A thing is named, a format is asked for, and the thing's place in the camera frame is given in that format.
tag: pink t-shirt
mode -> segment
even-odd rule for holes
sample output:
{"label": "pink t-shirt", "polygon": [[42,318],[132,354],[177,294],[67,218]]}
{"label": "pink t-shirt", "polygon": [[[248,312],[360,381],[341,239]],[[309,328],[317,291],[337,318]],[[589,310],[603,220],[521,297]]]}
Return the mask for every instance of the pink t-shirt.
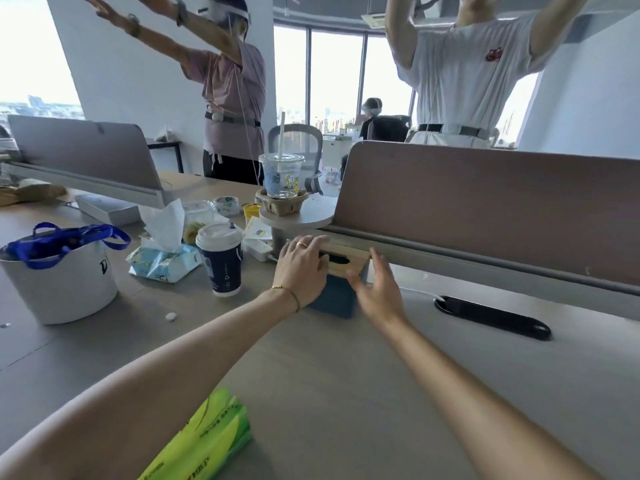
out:
{"label": "pink t-shirt", "polygon": [[[262,120],[266,103],[264,58],[257,47],[238,42],[242,68],[226,55],[208,50],[189,50],[187,79],[204,85],[202,97],[210,112],[224,112]],[[218,155],[258,160],[264,153],[262,128],[205,119],[205,150]]]}

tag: hand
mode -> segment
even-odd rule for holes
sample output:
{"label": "hand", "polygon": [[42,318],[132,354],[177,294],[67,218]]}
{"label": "hand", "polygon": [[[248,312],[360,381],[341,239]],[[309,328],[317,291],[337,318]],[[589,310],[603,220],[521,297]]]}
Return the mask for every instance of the hand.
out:
{"label": "hand", "polygon": [[126,21],[121,14],[114,10],[111,5],[103,0],[84,0],[95,8],[95,14],[100,18],[104,18],[112,25],[123,28],[123,21]]}
{"label": "hand", "polygon": [[176,18],[175,5],[171,0],[138,0],[142,5],[149,8],[154,13],[170,18]]}
{"label": "hand", "polygon": [[347,271],[347,280],[356,291],[362,311],[379,330],[386,332],[389,327],[406,323],[407,320],[400,288],[394,279],[391,266],[387,259],[373,248],[371,257],[376,272],[372,287],[366,286],[351,270]]}
{"label": "hand", "polygon": [[320,245],[328,237],[298,236],[284,245],[278,258],[274,286],[291,291],[304,308],[324,289],[329,271],[329,255],[320,258]]}

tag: wrist strap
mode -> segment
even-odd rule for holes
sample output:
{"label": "wrist strap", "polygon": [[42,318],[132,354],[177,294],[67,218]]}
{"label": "wrist strap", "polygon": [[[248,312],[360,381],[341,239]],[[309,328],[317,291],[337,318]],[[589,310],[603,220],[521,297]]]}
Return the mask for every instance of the wrist strap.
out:
{"label": "wrist strap", "polygon": [[140,31],[142,31],[142,28],[140,27],[140,19],[137,16],[133,15],[133,13],[130,13],[127,18],[134,23],[133,30],[127,33],[133,38],[139,38]]}
{"label": "wrist strap", "polygon": [[300,311],[300,309],[301,309],[300,300],[298,299],[296,294],[293,293],[293,291],[291,291],[289,288],[284,288],[284,286],[280,286],[280,285],[272,286],[271,289],[272,290],[284,290],[284,291],[288,291],[289,293],[291,293],[291,296],[293,297],[294,300],[296,300],[296,305],[298,307],[296,309],[296,313],[298,313]]}
{"label": "wrist strap", "polygon": [[189,12],[187,11],[187,5],[182,0],[176,0],[175,5],[178,8],[178,16],[175,19],[175,23],[181,27],[187,22]]}

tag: belt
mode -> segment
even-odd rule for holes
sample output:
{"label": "belt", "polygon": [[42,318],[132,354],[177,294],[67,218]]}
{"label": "belt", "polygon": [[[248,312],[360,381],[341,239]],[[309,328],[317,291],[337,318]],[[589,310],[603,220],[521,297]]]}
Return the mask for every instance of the belt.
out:
{"label": "belt", "polygon": [[246,125],[246,126],[255,126],[256,128],[260,128],[260,121],[256,121],[253,118],[243,118],[241,116],[228,116],[222,112],[206,112],[204,117],[217,121],[219,123],[233,123],[236,125]]}
{"label": "belt", "polygon": [[429,131],[432,133],[453,134],[462,136],[474,136],[480,139],[489,139],[491,131],[482,128],[471,128],[461,125],[420,125],[418,131]]}

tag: red logo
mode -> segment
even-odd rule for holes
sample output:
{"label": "red logo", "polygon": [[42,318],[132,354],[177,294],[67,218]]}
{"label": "red logo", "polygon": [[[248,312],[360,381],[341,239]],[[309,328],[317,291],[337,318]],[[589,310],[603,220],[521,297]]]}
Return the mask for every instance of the red logo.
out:
{"label": "red logo", "polygon": [[502,47],[490,50],[484,60],[487,62],[498,62],[502,58],[503,53],[504,49]]}

